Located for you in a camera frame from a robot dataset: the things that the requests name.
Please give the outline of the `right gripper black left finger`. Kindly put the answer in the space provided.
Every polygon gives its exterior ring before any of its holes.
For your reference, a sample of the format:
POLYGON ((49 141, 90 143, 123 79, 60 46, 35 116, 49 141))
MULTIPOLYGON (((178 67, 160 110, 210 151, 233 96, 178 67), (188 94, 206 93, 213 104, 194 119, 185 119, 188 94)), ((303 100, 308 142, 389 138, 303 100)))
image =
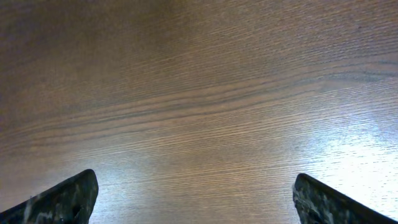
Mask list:
POLYGON ((98 181, 94 170, 86 169, 1 212, 1 223, 88 224, 98 192, 98 181))

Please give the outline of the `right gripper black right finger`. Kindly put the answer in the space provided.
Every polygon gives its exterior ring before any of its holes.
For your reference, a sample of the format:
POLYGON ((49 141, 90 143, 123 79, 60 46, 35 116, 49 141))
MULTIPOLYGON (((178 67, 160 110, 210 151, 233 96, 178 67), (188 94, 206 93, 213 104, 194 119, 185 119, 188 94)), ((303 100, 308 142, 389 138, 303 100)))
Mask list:
POLYGON ((304 173, 296 177, 293 202, 302 224, 397 224, 304 173))

